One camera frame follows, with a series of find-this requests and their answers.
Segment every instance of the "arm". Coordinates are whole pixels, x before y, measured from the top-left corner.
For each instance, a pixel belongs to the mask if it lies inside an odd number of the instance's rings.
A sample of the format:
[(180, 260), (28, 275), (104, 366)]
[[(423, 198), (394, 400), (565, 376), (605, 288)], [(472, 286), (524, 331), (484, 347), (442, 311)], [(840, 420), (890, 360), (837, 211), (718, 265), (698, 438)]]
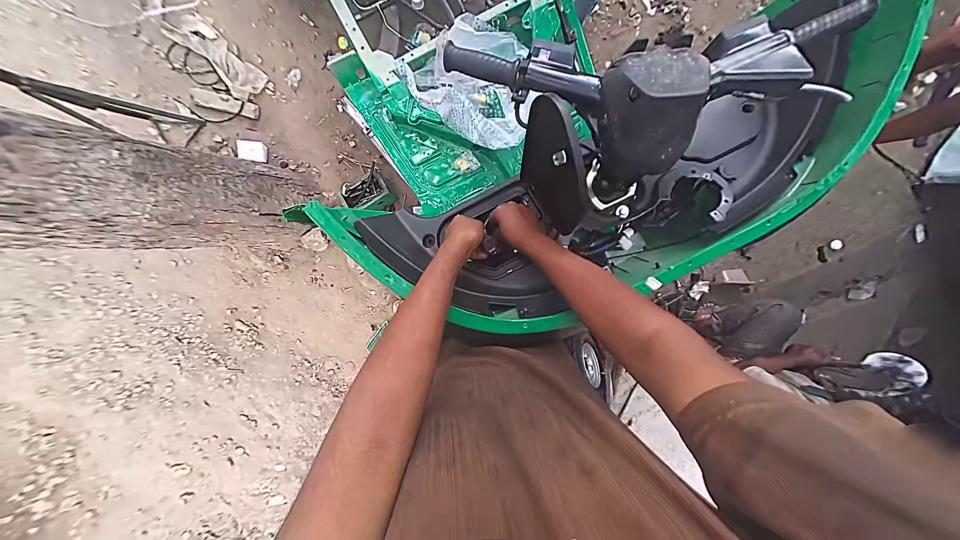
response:
[(460, 267), (483, 225), (456, 217), (357, 374), (277, 538), (382, 538), (413, 449)]
[(709, 390), (751, 380), (683, 321), (550, 239), (528, 208), (508, 203), (494, 216), (504, 239), (543, 270), (671, 420)]
[[(960, 62), (960, 26), (954, 24), (937, 36), (924, 41), (913, 66), (914, 77), (941, 65)], [(875, 143), (907, 140), (933, 135), (960, 122), (960, 96), (949, 97), (888, 121)]]

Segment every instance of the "wheel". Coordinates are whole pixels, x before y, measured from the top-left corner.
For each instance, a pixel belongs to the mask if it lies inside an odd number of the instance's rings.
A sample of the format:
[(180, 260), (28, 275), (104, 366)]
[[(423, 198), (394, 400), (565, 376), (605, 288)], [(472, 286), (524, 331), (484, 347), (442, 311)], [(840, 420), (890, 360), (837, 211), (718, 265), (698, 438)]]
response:
[(613, 366), (596, 345), (589, 332), (566, 339), (566, 347), (577, 364), (577, 371), (608, 404), (613, 397)]

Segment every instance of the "rubber grip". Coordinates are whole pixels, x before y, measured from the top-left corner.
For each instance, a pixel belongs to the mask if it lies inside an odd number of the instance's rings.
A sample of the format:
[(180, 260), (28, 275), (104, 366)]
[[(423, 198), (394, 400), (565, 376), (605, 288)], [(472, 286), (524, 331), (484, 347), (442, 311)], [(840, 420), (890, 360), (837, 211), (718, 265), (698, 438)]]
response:
[(516, 82), (516, 66), (516, 61), (506, 61), (480, 51), (462, 49), (449, 41), (444, 46), (445, 70), (459, 71), (481, 81), (513, 88)]
[(856, 0), (793, 29), (794, 41), (803, 45), (818, 37), (837, 36), (857, 30), (874, 17), (877, 0)]

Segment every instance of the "brown shirt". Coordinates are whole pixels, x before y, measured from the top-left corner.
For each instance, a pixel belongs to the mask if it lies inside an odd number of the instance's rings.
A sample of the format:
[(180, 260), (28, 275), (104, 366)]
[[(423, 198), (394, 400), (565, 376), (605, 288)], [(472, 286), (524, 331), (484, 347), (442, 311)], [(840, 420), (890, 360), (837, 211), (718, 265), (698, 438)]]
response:
[(960, 538), (952, 455), (875, 405), (716, 388), (678, 430), (718, 509), (625, 427), (561, 345), (448, 345), (388, 538)]

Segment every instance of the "plastic bag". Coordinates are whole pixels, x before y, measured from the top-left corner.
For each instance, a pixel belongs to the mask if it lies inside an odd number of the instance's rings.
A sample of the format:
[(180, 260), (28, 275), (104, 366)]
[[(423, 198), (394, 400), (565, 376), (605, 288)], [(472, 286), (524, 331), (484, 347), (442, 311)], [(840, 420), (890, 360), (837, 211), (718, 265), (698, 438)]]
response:
[[(516, 123), (510, 89), (463, 73), (444, 71), (444, 45), (448, 39), (458, 47), (483, 51), (504, 60), (527, 56), (527, 48), (513, 34), (497, 32), (472, 13), (463, 13), (454, 21), (453, 28), (437, 36), (437, 54), (432, 61), (416, 73), (405, 62), (397, 61), (397, 76), (418, 103), (439, 114), (448, 128), (466, 140), (493, 150), (517, 146), (526, 130)], [(529, 96), (521, 107), (522, 117), (528, 113), (534, 97), (536, 95)]]

